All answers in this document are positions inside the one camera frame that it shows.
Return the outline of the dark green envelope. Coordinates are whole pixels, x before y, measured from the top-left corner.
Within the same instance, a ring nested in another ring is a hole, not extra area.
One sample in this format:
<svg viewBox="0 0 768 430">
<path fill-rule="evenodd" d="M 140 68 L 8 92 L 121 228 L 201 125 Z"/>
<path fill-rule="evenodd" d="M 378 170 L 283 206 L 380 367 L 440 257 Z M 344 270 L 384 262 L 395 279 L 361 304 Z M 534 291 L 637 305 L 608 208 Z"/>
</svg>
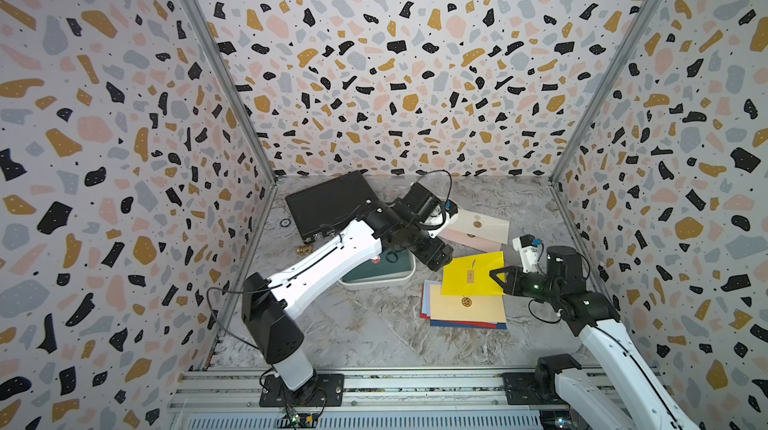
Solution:
<svg viewBox="0 0 768 430">
<path fill-rule="evenodd" d="M 368 260 L 358 265 L 344 277 L 344 280 L 350 283 L 400 278 L 409 273 L 412 267 L 408 252 L 386 251 L 379 257 L 378 261 Z"/>
</svg>

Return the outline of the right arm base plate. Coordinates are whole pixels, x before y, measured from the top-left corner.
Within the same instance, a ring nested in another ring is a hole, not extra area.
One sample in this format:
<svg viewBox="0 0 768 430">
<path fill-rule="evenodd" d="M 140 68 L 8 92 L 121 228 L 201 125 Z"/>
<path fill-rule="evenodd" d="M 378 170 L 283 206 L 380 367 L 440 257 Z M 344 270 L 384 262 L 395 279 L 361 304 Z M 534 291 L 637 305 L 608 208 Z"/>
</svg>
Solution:
<svg viewBox="0 0 768 430">
<path fill-rule="evenodd" d="M 532 372 L 507 372 L 501 375 L 508 405 L 561 405 L 563 401 Z"/>
</svg>

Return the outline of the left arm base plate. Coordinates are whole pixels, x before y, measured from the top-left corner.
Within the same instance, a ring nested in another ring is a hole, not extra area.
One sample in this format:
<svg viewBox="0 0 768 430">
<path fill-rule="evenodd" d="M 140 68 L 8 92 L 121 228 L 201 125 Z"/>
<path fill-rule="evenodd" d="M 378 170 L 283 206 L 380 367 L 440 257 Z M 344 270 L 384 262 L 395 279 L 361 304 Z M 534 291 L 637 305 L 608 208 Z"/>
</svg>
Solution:
<svg viewBox="0 0 768 430">
<path fill-rule="evenodd" d="M 290 390 L 282 378 L 270 373 L 262 381 L 259 406 L 262 408 L 339 407 L 343 400 L 345 376 L 341 373 L 315 374 L 296 390 Z"/>
</svg>

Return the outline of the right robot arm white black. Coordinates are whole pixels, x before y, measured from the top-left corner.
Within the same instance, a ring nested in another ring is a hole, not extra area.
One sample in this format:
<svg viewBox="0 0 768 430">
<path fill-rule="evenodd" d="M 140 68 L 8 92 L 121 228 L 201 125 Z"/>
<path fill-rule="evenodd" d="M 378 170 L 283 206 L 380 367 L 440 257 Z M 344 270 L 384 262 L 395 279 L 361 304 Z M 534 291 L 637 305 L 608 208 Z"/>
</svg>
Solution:
<svg viewBox="0 0 768 430">
<path fill-rule="evenodd" d="M 523 265 L 489 272 L 504 294 L 551 307 L 597 360 L 623 405 L 600 390 L 569 354 L 541 357 L 536 391 L 569 405 L 592 429 L 696 429 L 634 345 L 607 297 L 587 288 L 591 267 L 569 246 L 516 246 Z"/>
</svg>

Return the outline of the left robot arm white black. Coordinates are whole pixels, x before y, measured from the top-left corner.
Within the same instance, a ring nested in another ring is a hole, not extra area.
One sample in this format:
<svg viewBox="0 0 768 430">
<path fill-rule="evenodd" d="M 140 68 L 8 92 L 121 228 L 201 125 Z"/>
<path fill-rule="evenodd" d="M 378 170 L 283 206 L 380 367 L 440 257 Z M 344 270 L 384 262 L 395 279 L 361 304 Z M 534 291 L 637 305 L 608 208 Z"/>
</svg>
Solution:
<svg viewBox="0 0 768 430">
<path fill-rule="evenodd" d="M 347 225 L 293 266 L 264 277 L 249 275 L 241 293 L 241 318 L 255 347 L 278 381 L 297 396 L 312 391 L 317 372 L 303 348 L 296 319 L 324 291 L 385 250 L 405 250 L 430 270 L 452 261 L 453 248 L 439 234 L 459 207 L 416 182 L 403 197 L 386 203 L 365 196 L 341 213 Z"/>
</svg>

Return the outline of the yellow envelope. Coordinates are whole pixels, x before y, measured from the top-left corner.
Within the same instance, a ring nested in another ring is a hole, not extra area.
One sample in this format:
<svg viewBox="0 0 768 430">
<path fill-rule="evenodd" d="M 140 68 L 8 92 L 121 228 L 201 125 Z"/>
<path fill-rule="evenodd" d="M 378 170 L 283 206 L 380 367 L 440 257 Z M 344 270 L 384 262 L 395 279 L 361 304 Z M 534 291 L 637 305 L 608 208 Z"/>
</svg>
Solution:
<svg viewBox="0 0 768 430">
<path fill-rule="evenodd" d="M 503 290 L 490 276 L 503 268 L 501 251 L 455 258 L 443 268 L 442 294 L 446 296 L 501 296 Z"/>
</svg>

